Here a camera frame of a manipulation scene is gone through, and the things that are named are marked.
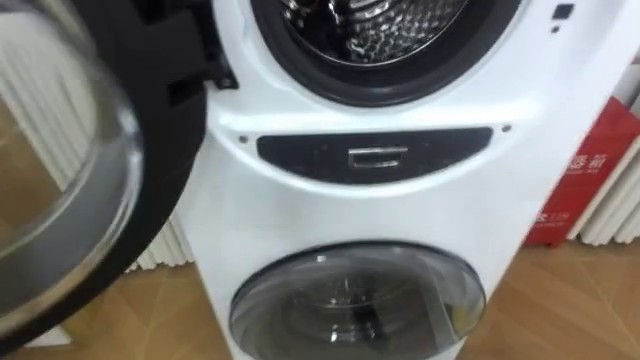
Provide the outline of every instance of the wooden floor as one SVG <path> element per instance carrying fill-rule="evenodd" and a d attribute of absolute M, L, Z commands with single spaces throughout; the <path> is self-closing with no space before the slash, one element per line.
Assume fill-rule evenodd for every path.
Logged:
<path fill-rule="evenodd" d="M 190 267 L 124 276 L 93 328 L 77 345 L 9 359 L 229 359 Z M 640 245 L 523 250 L 459 359 L 640 359 Z"/>

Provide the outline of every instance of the dryer door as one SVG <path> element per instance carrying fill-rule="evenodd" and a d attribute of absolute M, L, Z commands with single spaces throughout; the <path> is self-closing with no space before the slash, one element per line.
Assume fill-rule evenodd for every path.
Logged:
<path fill-rule="evenodd" d="M 136 4 L 0 0 L 0 357 L 129 267 L 190 174 L 197 22 Z"/>
<path fill-rule="evenodd" d="M 234 298 L 230 329 L 259 360 L 420 360 L 464 339 L 485 300 L 478 276 L 455 255 L 349 243 L 253 276 Z"/>

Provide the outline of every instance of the washing machine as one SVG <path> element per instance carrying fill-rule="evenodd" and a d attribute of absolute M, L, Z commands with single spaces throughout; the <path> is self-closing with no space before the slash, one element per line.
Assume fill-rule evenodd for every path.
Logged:
<path fill-rule="evenodd" d="M 638 13 L 0 0 L 0 125 L 59 190 L 0 153 L 20 175 L 3 203 L 38 200 L 0 214 L 0 356 L 177 208 L 235 360 L 454 358 L 640 45 Z"/>

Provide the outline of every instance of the black control panel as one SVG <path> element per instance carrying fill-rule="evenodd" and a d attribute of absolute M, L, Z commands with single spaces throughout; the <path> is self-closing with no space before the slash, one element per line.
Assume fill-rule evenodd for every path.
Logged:
<path fill-rule="evenodd" d="M 262 159 L 307 178 L 378 184 L 442 170 L 487 147 L 489 127 L 394 133 L 284 135 L 258 139 Z"/>

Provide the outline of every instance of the red sign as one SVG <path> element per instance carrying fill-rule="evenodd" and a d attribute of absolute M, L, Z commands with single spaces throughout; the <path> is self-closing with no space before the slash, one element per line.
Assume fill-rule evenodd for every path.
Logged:
<path fill-rule="evenodd" d="M 638 135 L 640 120 L 611 98 L 538 215 L 525 245 L 562 243 Z"/>

